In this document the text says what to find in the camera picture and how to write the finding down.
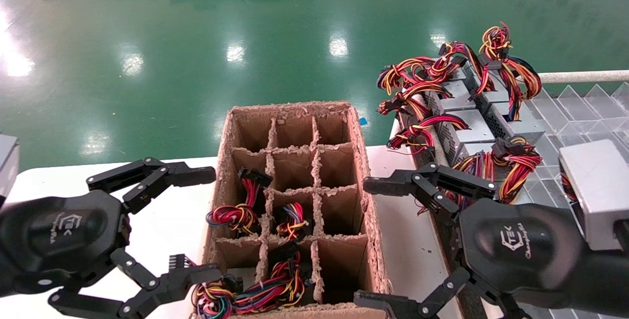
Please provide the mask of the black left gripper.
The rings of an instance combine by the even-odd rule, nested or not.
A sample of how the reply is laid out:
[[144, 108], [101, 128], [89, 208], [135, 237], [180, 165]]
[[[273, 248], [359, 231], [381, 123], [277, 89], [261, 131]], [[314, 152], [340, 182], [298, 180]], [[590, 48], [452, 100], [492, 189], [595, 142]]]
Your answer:
[[[169, 257], [169, 271], [155, 277], [126, 253], [127, 214], [137, 214], [171, 186], [216, 181], [213, 167], [145, 158], [90, 176], [90, 192], [77, 197], [44, 197], [1, 208], [1, 294], [38, 294], [60, 286], [49, 297], [59, 313], [83, 319], [145, 319], [159, 306], [182, 301], [189, 290], [220, 279], [217, 265], [195, 265], [184, 254]], [[133, 186], [123, 204], [110, 193]], [[126, 301], [86, 296], [114, 264], [140, 286]]]

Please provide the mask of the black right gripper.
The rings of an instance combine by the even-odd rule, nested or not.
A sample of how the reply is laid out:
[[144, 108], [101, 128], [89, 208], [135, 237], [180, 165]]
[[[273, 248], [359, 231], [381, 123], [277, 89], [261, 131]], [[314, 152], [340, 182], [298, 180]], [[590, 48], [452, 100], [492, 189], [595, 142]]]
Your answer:
[[[496, 186], [445, 165], [429, 164], [417, 170], [395, 170], [389, 177], [367, 176], [364, 191], [411, 195], [442, 223], [453, 225], [460, 207], [446, 191], [478, 200], [492, 198]], [[479, 200], [461, 212], [459, 228], [469, 269], [456, 269], [421, 302], [358, 290], [353, 303], [383, 310], [391, 319], [438, 319], [445, 305], [468, 287], [499, 306], [504, 319], [530, 318], [515, 299], [546, 308], [568, 305], [569, 277], [588, 250], [568, 209]]]

